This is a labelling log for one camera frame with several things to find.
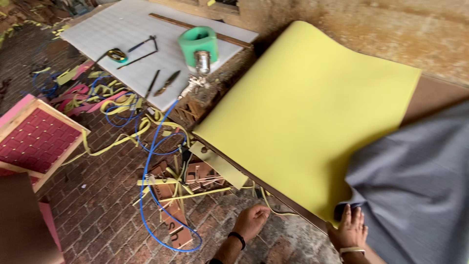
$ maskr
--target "wooden wall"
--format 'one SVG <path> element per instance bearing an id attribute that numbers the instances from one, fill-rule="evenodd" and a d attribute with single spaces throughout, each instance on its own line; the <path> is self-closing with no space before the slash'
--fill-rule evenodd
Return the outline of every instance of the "wooden wall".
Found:
<path id="1" fill-rule="evenodd" d="M 261 54 L 295 20 L 307 21 L 363 54 L 424 70 L 469 87 L 467 0 L 150 0 L 260 33 Z"/>

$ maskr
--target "gray cloth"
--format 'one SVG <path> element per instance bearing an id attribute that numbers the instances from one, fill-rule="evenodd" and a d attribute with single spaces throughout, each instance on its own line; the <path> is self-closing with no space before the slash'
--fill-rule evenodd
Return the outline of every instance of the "gray cloth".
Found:
<path id="1" fill-rule="evenodd" d="M 386 262 L 468 263 L 469 101 L 360 149 L 345 180 Z"/>

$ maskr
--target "hand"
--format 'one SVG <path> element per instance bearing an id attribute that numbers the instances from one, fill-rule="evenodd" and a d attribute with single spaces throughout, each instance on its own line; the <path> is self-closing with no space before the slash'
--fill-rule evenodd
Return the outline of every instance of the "hand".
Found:
<path id="1" fill-rule="evenodd" d="M 261 231 L 262 225 L 265 224 L 269 215 L 270 209 L 259 203 L 244 209 L 236 220 L 233 232 L 242 236 L 244 242 L 247 243 Z"/>
<path id="2" fill-rule="evenodd" d="M 352 213 L 350 205 L 347 204 L 338 230 L 327 222 L 327 234 L 337 251 L 341 248 L 365 246 L 368 227 L 363 224 L 364 218 L 365 215 L 360 207 L 355 207 Z"/>

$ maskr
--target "measuring tape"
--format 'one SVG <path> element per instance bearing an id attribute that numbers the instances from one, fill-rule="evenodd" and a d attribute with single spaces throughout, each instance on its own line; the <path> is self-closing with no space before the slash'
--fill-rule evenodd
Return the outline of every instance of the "measuring tape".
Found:
<path id="1" fill-rule="evenodd" d="M 113 48 L 107 51 L 106 55 L 120 63 L 126 62 L 127 61 L 127 56 L 125 53 L 123 53 L 120 49 L 118 48 Z"/>

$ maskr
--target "green foam roll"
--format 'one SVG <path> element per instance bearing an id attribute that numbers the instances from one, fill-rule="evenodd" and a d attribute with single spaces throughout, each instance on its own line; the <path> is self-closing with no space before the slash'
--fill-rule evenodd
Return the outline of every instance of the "green foam roll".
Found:
<path id="1" fill-rule="evenodd" d="M 179 36 L 178 42 L 187 65 L 191 67 L 196 66 L 195 51 L 210 52 L 210 63 L 218 60 L 217 33 L 210 27 L 191 28 Z"/>

